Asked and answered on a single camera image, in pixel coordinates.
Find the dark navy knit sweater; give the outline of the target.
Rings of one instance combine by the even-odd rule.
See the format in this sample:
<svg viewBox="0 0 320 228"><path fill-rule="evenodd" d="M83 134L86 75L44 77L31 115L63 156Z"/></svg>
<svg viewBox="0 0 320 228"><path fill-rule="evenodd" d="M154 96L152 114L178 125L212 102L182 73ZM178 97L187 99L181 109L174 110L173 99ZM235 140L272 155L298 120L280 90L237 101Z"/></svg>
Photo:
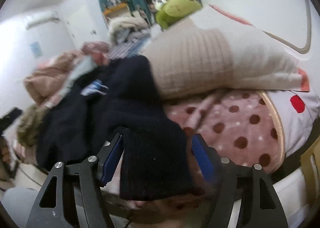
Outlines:
<svg viewBox="0 0 320 228"><path fill-rule="evenodd" d="M77 163L116 134L124 142L120 197L152 201L185 195L193 182L187 139L168 119L144 56L112 60L81 76L40 126L37 164Z"/></svg>

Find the pile of clothes on chair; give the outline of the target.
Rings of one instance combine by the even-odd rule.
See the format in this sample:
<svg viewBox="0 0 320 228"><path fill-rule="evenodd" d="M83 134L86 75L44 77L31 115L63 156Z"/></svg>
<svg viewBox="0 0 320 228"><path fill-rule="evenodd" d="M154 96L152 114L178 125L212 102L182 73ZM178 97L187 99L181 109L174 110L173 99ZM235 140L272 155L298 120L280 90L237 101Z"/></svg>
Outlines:
<svg viewBox="0 0 320 228"><path fill-rule="evenodd" d="M109 19L108 23L108 40L112 45L116 44L116 33L123 30L134 30L135 32L149 28L148 23L141 17L120 16Z"/></svg>

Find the olive fuzzy garment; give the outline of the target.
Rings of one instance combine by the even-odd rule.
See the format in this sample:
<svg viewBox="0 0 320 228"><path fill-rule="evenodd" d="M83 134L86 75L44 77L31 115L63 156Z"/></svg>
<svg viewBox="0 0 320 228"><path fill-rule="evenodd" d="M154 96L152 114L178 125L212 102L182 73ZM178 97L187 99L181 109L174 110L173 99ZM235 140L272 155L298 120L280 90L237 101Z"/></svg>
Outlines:
<svg viewBox="0 0 320 228"><path fill-rule="evenodd" d="M17 127L17 140L25 147L32 147L37 144L40 125L50 108L47 106L29 106L22 114Z"/></svg>

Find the beige pink duvet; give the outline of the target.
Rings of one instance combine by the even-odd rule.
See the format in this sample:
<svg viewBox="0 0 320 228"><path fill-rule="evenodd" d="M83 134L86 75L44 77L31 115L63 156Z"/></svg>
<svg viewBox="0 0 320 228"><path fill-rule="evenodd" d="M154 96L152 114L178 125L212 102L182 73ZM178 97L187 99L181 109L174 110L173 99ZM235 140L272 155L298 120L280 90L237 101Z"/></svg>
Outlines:
<svg viewBox="0 0 320 228"><path fill-rule="evenodd" d="M84 58L83 52L64 52L40 65L24 78L24 87L37 105L43 104L62 88L72 69Z"/></svg>

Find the pink polka dot blanket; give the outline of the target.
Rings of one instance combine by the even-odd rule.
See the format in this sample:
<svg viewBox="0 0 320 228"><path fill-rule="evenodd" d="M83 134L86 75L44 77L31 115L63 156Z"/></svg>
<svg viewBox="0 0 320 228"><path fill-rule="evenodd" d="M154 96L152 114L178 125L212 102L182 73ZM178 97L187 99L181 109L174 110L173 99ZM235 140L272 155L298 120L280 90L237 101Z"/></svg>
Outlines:
<svg viewBox="0 0 320 228"><path fill-rule="evenodd" d="M163 110L186 136L191 194L201 185L191 153L194 134L201 134L221 156L243 166L261 163L271 173L308 139L319 116L319 97L313 91L215 90L176 100ZM104 192L120 196L122 160L123 153Z"/></svg>

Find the light blue folded garment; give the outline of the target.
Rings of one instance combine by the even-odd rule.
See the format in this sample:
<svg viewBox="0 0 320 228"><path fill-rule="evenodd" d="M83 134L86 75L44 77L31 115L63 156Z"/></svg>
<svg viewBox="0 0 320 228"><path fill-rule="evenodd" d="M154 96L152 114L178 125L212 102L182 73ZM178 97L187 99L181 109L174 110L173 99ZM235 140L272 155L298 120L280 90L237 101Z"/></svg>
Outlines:
<svg viewBox="0 0 320 228"><path fill-rule="evenodd" d="M93 71L97 67L98 65L96 62L94 62L91 56L85 56L67 76L62 88L58 91L59 96L64 98L70 92L76 80L78 80L81 76Z"/></svg>

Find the white air conditioner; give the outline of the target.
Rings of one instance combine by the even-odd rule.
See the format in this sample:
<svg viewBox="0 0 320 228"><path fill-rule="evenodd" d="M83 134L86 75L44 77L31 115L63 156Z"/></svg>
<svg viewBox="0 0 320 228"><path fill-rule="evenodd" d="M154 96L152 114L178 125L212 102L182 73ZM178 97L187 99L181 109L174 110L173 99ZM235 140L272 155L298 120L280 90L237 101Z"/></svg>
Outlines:
<svg viewBox="0 0 320 228"><path fill-rule="evenodd" d="M60 18L56 11L42 11L39 13L28 15L25 18L25 29L36 27L39 24L44 24L48 22L59 22Z"/></svg>

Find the red garment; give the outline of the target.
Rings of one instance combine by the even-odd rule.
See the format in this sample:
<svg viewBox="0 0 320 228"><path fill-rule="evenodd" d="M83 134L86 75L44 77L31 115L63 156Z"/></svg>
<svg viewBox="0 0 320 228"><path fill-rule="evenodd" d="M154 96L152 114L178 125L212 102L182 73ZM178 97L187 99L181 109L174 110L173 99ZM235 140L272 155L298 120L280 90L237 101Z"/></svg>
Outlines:
<svg viewBox="0 0 320 228"><path fill-rule="evenodd" d="M81 47L81 51L86 55L90 55L98 66L108 65L110 63L108 56L110 47L105 42L86 42Z"/></svg>

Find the white door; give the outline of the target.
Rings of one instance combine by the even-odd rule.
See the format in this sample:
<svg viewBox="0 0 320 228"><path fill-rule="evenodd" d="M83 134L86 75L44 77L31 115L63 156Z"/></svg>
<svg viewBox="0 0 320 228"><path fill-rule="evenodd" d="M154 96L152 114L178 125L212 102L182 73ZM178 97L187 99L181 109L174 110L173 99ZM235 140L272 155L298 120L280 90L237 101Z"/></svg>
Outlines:
<svg viewBox="0 0 320 228"><path fill-rule="evenodd" d="M67 15L65 22L72 42L77 49L80 49L86 42L103 40L85 5L81 5L78 9Z"/></svg>

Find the striped bed sheet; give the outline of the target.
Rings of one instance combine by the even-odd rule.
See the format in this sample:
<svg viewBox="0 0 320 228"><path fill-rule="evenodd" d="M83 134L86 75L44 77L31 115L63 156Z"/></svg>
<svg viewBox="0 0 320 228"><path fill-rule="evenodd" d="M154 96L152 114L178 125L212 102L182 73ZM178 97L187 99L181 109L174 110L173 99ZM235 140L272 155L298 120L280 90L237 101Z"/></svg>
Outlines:
<svg viewBox="0 0 320 228"><path fill-rule="evenodd" d="M114 60L138 56L142 53L143 49L150 43L150 41L150 34L132 33L124 42L112 47L106 54L106 57Z"/></svg>

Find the yellow white cabinet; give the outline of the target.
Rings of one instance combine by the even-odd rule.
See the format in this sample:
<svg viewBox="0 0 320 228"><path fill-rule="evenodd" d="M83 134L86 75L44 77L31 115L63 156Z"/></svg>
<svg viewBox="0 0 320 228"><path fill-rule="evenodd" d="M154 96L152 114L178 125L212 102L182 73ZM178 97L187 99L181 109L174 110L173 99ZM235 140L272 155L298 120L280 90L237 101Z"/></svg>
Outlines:
<svg viewBox="0 0 320 228"><path fill-rule="evenodd" d="M132 16L128 5L125 2L121 2L116 6L105 8L103 16L107 19L113 19L121 16Z"/></svg>

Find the beige striped pillow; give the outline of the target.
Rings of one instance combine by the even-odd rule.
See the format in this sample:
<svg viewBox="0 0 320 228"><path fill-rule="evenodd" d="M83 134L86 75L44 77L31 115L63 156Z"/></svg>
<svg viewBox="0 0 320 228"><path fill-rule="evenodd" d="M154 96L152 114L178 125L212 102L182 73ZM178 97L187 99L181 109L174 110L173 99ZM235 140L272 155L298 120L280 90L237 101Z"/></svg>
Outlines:
<svg viewBox="0 0 320 228"><path fill-rule="evenodd" d="M143 55L163 99L224 88L310 91L307 74L281 45L235 21L203 29L183 20L153 39Z"/></svg>

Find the white bed headboard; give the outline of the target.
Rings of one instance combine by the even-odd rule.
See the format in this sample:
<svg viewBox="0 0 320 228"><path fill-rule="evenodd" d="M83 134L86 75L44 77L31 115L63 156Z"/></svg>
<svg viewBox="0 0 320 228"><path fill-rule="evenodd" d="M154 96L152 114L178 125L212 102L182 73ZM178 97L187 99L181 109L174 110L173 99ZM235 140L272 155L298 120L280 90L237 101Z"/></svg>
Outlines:
<svg viewBox="0 0 320 228"><path fill-rule="evenodd" d="M300 64L319 65L319 13L311 0L201 0L281 43Z"/></svg>

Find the green plush toy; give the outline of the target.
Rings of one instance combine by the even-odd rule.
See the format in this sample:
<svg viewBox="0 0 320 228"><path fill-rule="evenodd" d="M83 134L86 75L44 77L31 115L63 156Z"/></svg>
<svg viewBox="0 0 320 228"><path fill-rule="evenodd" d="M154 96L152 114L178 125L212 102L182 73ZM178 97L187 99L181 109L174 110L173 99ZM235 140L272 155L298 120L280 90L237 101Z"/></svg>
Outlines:
<svg viewBox="0 0 320 228"><path fill-rule="evenodd" d="M163 30L166 30L201 8L201 4L196 0L168 0L157 11L155 20Z"/></svg>

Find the blue wall poster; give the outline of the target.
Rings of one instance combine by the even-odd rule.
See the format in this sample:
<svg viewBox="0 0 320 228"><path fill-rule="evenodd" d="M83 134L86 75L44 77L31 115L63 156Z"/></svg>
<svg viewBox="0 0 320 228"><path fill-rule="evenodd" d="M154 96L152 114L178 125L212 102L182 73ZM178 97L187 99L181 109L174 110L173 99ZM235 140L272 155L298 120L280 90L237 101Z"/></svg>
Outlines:
<svg viewBox="0 0 320 228"><path fill-rule="evenodd" d="M30 50L35 58L43 56L43 52L39 42L32 42L29 44Z"/></svg>

